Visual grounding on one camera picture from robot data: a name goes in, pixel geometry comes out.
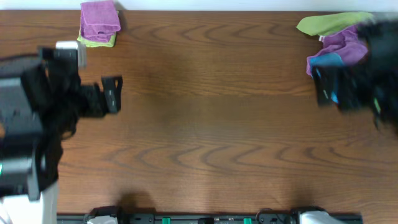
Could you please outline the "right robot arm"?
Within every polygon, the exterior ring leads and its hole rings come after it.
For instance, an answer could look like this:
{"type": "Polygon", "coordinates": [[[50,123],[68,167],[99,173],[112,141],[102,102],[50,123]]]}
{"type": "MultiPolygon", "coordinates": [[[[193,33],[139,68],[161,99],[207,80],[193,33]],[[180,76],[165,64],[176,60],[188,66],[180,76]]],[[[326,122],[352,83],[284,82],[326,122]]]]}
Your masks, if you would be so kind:
{"type": "Polygon", "coordinates": [[[323,47],[307,58],[319,106],[369,109],[374,124],[397,130],[397,18],[343,12],[303,18],[296,28],[323,47]]]}

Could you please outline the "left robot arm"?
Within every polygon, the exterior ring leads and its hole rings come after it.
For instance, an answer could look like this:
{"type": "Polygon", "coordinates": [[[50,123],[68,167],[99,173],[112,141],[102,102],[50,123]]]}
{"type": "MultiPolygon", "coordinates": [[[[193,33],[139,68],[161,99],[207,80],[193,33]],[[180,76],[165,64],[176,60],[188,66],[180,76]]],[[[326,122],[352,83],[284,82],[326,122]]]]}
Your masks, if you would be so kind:
{"type": "Polygon", "coordinates": [[[76,54],[1,60],[1,222],[57,221],[62,142],[80,118],[121,109],[123,79],[84,85],[76,54]]]}

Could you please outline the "purple microfiber cloth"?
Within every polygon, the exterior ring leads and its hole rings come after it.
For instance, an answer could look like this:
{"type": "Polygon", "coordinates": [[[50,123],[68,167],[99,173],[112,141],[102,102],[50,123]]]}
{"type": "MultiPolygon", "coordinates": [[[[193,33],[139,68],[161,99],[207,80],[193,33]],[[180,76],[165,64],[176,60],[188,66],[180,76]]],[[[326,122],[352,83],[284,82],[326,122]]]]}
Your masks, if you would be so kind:
{"type": "Polygon", "coordinates": [[[80,17],[80,35],[95,42],[109,42],[121,30],[114,1],[83,2],[80,17]]]}

